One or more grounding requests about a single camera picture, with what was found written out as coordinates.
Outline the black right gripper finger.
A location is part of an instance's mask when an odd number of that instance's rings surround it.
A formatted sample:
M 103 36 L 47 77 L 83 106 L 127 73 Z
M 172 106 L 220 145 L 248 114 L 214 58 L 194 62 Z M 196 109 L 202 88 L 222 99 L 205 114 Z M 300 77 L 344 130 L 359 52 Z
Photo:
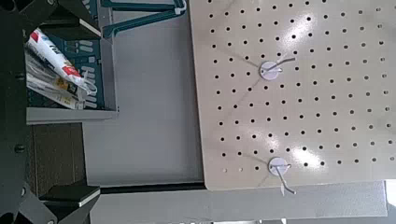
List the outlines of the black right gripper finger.
M 82 0 L 18 0 L 22 26 L 27 33 L 35 29 L 61 39 L 100 39 L 98 22 Z
M 96 186 L 53 186 L 37 197 L 27 187 L 18 213 L 18 224 L 83 224 L 101 190 Z

